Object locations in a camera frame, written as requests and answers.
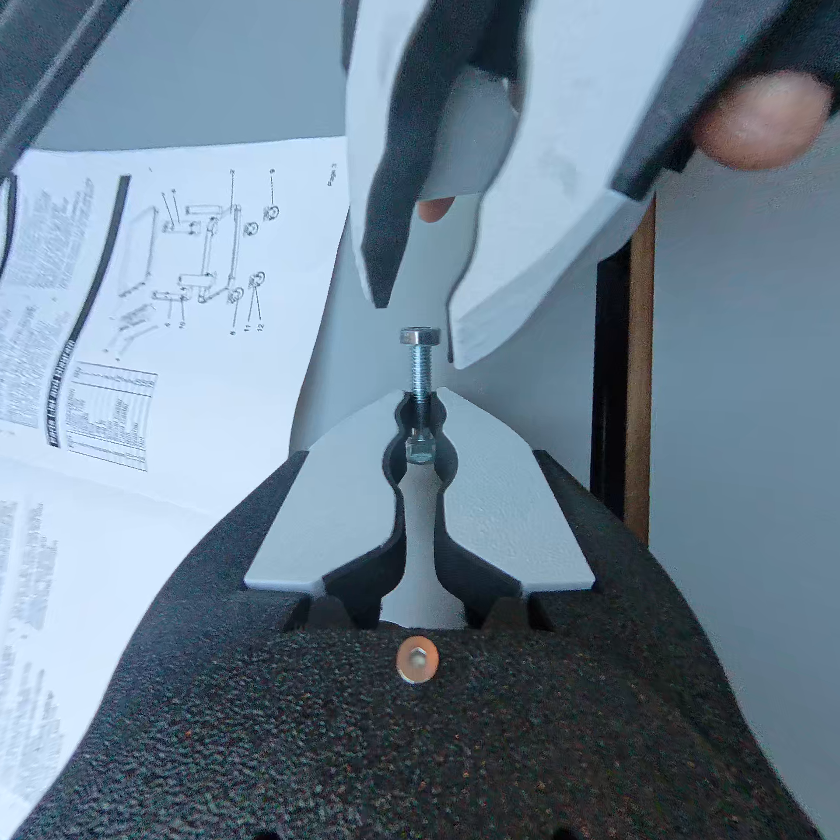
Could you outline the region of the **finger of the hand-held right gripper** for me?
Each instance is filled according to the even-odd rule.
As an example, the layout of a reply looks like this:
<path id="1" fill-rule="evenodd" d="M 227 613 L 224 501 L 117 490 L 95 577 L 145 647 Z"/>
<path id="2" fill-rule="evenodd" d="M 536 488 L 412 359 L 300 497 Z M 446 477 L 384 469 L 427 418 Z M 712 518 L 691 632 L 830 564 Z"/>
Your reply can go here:
<path id="1" fill-rule="evenodd" d="M 531 2 L 516 132 L 506 156 L 489 116 L 438 134 L 421 197 L 478 193 L 469 263 L 448 300 L 460 370 L 507 342 L 632 201 L 613 178 L 700 11 L 691 1 Z"/>
<path id="2" fill-rule="evenodd" d="M 389 306 L 415 204 L 484 192 L 501 163 L 500 2 L 342 2 L 350 227 L 364 294 Z"/>

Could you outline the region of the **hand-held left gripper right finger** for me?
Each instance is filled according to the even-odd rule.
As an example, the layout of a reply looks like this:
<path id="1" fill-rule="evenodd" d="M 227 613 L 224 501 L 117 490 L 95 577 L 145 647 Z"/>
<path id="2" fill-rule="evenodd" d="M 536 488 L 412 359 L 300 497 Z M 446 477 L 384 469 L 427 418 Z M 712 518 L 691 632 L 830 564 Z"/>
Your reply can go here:
<path id="1" fill-rule="evenodd" d="M 595 575 L 528 443 L 446 387 L 433 407 L 441 585 L 458 599 L 590 590 Z"/>

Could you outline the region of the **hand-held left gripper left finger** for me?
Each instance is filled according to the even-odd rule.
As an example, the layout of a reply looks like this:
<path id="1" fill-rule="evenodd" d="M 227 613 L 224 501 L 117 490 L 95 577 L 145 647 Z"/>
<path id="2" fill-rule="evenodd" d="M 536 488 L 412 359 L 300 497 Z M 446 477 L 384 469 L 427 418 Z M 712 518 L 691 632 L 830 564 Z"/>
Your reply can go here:
<path id="1" fill-rule="evenodd" d="M 392 391 L 346 417 L 304 454 L 245 574 L 251 590 L 384 597 L 403 577 L 403 408 Z"/>

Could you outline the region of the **silver carriage bolt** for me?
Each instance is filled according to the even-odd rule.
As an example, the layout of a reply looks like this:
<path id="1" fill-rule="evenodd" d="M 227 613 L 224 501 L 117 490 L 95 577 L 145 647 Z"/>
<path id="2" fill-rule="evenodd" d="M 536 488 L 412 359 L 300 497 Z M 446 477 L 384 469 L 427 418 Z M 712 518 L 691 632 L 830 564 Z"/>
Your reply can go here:
<path id="1" fill-rule="evenodd" d="M 415 344 L 412 352 L 412 431 L 406 440 L 406 459 L 415 466 L 430 466 L 436 456 L 436 442 L 430 427 L 432 394 L 432 346 Z"/>

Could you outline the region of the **person's right hand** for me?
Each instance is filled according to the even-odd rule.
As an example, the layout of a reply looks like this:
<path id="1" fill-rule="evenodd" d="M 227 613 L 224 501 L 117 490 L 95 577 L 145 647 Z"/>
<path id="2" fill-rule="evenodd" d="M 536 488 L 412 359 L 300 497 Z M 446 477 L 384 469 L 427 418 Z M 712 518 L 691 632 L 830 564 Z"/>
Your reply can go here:
<path id="1" fill-rule="evenodd" d="M 816 68 L 766 70 L 731 80 L 706 105 L 663 166 L 682 172 L 697 149 L 738 171 L 764 171 L 807 152 L 835 110 L 838 74 Z"/>

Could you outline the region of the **white instruction manual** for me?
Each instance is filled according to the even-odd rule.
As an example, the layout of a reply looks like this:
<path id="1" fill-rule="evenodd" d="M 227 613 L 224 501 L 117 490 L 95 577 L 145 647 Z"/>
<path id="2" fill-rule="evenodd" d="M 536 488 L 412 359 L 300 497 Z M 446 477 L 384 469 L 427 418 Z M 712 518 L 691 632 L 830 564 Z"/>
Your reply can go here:
<path id="1" fill-rule="evenodd" d="M 346 144 L 29 150 L 2 185 L 2 838 L 177 565 L 288 457 Z"/>

